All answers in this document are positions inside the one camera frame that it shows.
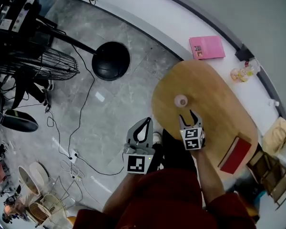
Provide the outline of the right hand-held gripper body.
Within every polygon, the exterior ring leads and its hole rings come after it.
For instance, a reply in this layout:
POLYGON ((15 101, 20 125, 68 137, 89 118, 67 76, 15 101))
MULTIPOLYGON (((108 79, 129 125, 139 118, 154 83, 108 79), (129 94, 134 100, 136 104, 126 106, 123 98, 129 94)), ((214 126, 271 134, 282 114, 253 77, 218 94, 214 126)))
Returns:
POLYGON ((204 146, 204 131, 202 127, 180 130, 186 150, 198 150, 204 146))

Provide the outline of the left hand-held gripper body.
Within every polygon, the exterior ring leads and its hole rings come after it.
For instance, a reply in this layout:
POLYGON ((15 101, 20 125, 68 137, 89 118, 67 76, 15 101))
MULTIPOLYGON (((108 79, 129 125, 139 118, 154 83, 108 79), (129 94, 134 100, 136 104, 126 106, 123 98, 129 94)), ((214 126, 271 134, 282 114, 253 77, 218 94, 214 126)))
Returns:
POLYGON ((123 149, 124 168, 129 174, 146 174, 153 156, 153 148, 125 144, 123 149))

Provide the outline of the person's left forearm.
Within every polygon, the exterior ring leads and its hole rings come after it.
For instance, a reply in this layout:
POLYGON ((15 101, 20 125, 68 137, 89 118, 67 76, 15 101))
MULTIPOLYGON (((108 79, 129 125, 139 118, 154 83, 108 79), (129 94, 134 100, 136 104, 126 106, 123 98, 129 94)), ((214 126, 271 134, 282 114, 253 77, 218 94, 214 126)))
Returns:
POLYGON ((102 212, 112 218, 119 218, 127 208, 138 181, 139 174, 127 174, 105 203, 102 212))

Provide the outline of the person's right forearm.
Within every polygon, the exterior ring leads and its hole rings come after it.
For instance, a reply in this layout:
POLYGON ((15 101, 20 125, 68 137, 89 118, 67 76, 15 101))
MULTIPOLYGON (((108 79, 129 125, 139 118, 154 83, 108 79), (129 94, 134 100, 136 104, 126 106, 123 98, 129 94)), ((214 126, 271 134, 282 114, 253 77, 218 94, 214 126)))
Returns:
POLYGON ((200 186, 206 205, 225 194, 223 183, 204 150, 190 151, 196 159, 200 186))

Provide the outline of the oval wooden table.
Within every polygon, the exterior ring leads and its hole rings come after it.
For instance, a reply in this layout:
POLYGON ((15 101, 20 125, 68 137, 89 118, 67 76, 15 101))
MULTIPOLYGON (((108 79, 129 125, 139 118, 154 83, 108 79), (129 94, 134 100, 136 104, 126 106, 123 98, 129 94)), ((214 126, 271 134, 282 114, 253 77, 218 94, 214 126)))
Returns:
POLYGON ((153 115, 175 139, 182 138, 179 115, 188 125, 193 124, 190 110, 197 112, 203 120, 204 150, 221 180, 237 177, 256 151, 257 127, 222 77, 203 61, 179 62, 159 81, 153 92, 153 115), (186 107, 175 105, 174 98, 179 94, 187 97, 186 107), (237 136, 251 143, 251 148, 235 173, 228 174, 218 165, 237 136))

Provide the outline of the person's black trousers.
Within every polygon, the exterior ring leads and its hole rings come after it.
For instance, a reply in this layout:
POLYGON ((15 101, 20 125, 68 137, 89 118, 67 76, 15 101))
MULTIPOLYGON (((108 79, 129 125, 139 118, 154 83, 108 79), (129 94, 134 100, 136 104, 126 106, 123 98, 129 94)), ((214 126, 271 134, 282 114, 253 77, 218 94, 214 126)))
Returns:
POLYGON ((163 165, 164 168, 185 169, 197 174, 193 157, 185 150, 183 143, 174 139, 165 129, 161 135, 162 144, 153 145, 155 154, 147 173, 154 172, 163 165))

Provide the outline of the red hardcover book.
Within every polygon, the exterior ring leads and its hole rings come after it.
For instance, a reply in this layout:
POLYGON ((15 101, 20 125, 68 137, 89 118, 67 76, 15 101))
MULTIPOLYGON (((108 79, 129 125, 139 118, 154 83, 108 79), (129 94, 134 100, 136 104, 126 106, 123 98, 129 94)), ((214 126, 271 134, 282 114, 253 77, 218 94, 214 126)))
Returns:
POLYGON ((228 174, 234 174, 251 148, 251 144, 240 137, 235 137, 218 168, 228 174))

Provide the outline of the person's red shirt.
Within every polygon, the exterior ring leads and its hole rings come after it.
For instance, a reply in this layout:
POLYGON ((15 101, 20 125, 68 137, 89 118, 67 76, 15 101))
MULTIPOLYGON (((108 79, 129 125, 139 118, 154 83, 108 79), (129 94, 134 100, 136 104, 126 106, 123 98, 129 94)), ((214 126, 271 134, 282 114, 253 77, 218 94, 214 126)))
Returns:
POLYGON ((236 193, 203 208, 193 171, 155 171, 140 177, 133 189, 120 215, 81 209, 73 229, 256 229, 236 193))

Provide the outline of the white square power strip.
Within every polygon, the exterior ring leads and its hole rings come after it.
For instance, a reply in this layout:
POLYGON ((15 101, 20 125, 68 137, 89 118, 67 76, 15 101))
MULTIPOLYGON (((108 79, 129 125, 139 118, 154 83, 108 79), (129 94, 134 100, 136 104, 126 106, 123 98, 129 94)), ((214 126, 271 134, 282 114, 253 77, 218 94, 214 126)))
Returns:
POLYGON ((71 155, 70 155, 70 161, 74 164, 76 162, 76 160, 79 157, 79 153, 77 150, 72 150, 71 155))

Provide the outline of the yellow drink bottle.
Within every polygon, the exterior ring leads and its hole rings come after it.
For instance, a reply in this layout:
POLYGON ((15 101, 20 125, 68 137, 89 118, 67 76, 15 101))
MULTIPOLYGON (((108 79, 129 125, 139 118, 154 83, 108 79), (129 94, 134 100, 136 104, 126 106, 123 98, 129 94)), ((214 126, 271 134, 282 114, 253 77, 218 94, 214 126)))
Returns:
POLYGON ((251 70, 249 70, 249 68, 234 68, 231 72, 230 72, 230 76, 231 78, 235 81, 235 82, 239 82, 239 83, 244 83, 247 82, 248 79, 253 76, 253 72, 251 70))

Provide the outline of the clear plastic bottle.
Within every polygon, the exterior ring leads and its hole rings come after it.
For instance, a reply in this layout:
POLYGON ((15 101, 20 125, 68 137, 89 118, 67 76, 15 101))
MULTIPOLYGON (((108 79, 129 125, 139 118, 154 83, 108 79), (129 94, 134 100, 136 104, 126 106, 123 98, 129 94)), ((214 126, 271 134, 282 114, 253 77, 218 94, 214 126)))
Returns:
POLYGON ((257 59, 245 61, 245 71, 248 75, 256 75, 261 70, 261 65, 257 59))

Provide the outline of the cream cloth bag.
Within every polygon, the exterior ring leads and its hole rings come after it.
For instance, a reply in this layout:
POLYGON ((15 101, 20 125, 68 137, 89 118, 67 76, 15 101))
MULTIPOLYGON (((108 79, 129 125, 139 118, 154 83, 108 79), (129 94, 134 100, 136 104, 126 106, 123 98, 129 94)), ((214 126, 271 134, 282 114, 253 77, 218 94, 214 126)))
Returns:
POLYGON ((286 144, 286 119, 279 117, 262 138, 262 150, 276 155, 286 144))

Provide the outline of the black standing fan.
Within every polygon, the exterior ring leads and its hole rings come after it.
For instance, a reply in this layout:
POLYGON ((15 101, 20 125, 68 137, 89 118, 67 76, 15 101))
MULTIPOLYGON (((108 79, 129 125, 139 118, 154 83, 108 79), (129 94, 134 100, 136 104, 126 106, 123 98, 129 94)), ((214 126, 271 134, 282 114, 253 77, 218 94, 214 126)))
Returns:
POLYGON ((106 42, 98 49, 66 35, 57 24, 41 16, 38 0, 14 0, 0 6, 0 74, 23 74, 31 79, 69 80, 79 73, 77 61, 42 42, 32 40, 40 32, 93 55, 92 69, 103 80, 113 81, 130 65, 127 47, 106 42))

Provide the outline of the round wood side table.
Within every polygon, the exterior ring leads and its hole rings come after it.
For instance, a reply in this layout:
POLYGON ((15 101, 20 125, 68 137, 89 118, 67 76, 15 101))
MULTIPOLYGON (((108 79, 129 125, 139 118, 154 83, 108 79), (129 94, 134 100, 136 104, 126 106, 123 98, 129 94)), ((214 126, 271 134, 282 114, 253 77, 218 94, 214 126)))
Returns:
POLYGON ((18 172, 19 172, 21 181, 29 189, 29 191, 33 193, 34 195, 39 196, 40 191, 37 185, 35 184, 34 180, 31 178, 29 173, 24 169, 24 167, 18 166, 18 172))

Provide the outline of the black oval seat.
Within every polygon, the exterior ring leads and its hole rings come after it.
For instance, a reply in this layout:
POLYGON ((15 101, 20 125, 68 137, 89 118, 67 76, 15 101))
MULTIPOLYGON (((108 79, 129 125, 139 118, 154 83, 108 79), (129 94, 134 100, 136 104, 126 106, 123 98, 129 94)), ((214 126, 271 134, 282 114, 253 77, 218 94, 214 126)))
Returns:
POLYGON ((3 115, 1 125, 20 132, 31 133, 38 129, 36 120, 29 114, 9 109, 3 115))

